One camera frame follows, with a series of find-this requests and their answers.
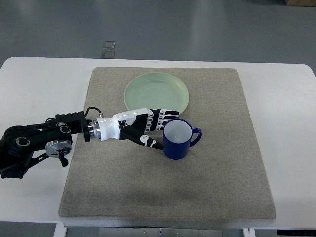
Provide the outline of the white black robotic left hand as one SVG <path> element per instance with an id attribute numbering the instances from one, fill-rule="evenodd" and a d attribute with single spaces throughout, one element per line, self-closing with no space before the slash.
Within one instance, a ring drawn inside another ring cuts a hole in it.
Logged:
<path id="1" fill-rule="evenodd" d="M 138 145 L 163 149 L 163 144 L 147 135 L 151 131 L 163 130 L 165 124 L 177 119 L 180 113 L 169 109 L 136 109 L 98 118 L 93 122 L 94 136 L 101 141 L 109 139 L 130 140 Z"/>

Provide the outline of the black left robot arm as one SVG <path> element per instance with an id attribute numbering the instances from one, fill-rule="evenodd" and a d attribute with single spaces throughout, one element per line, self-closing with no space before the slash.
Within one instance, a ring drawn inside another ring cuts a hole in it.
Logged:
<path id="1" fill-rule="evenodd" d="M 0 177 L 21 179 L 30 168 L 49 157 L 68 166 L 66 155 L 72 149 L 72 135 L 81 133 L 86 142 L 97 136 L 93 121 L 86 118 L 91 109 L 103 116 L 97 107 L 88 107 L 85 112 L 57 114 L 45 123 L 8 128 L 0 140 Z"/>

